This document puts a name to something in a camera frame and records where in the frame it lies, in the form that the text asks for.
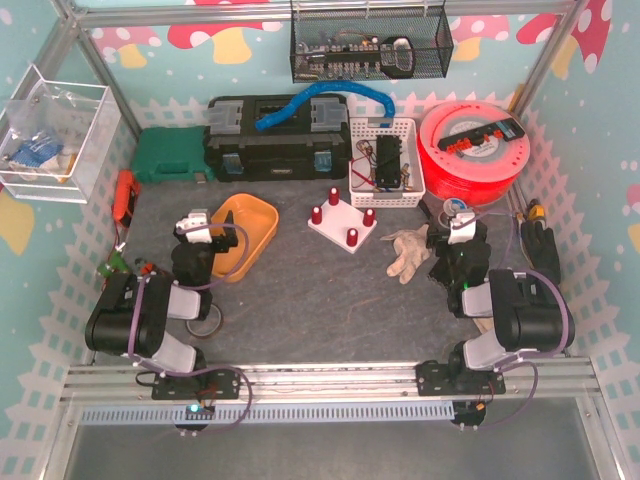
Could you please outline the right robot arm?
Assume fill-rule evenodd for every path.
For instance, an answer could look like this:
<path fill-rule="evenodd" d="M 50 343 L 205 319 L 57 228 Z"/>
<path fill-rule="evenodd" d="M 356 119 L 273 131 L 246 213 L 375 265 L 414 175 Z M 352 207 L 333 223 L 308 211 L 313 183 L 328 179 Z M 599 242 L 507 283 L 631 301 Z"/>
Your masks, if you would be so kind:
<path fill-rule="evenodd" d="M 429 276 L 446 289 L 449 311 L 493 322 L 479 337 L 457 344 L 447 363 L 437 366 L 437 374 L 454 387 L 528 358 L 555 356 L 574 341 L 575 321 L 559 289 L 555 236 L 541 207 L 515 216 L 511 224 L 529 265 L 522 272 L 489 266 L 488 229 L 472 210 L 427 233 L 426 244 L 437 258 Z"/>

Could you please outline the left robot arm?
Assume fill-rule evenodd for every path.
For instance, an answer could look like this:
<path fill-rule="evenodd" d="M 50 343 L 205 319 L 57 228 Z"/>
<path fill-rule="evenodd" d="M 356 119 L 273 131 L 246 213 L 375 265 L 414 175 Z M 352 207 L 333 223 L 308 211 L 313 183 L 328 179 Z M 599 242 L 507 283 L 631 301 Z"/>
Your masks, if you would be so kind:
<path fill-rule="evenodd" d="M 239 245 L 242 229 L 229 212 L 211 232 L 205 210 L 194 210 L 174 228 L 178 245 L 169 274 L 112 274 L 85 327 L 93 352 L 124 357 L 160 376 L 195 376 L 207 371 L 203 353 L 166 331 L 170 319 L 205 320 L 212 306 L 211 276 L 215 256 Z"/>

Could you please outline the red large spring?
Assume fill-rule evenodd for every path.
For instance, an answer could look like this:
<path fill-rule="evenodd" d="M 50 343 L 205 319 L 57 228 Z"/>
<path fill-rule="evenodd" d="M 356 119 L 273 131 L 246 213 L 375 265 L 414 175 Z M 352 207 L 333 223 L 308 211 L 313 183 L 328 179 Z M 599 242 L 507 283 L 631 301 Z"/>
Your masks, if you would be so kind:
<path fill-rule="evenodd" d="M 375 221 L 376 221 L 376 212 L 371 208 L 367 209 L 364 212 L 363 218 L 362 218 L 363 226 L 370 228 L 374 225 Z"/>

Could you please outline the beige work glove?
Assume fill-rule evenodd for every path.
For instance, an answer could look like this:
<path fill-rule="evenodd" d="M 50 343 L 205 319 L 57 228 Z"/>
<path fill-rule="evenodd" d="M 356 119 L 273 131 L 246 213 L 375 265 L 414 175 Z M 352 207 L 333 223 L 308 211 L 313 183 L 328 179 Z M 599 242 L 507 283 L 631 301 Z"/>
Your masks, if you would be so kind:
<path fill-rule="evenodd" d="M 408 284 L 418 268 L 430 258 L 431 250 L 426 245 L 430 226 L 425 223 L 417 230 L 402 229 L 381 237 L 390 241 L 397 258 L 386 269 L 389 277 L 397 277 L 401 285 Z"/>

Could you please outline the black aluminium extrusion block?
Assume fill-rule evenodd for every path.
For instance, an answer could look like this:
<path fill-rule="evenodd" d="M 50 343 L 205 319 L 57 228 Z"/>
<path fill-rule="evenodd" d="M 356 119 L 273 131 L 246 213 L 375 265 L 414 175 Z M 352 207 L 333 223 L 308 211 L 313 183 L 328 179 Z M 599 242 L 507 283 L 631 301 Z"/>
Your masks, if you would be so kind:
<path fill-rule="evenodd" d="M 447 257 L 439 257 L 429 272 L 429 278 L 448 289 L 453 282 L 450 260 Z"/>

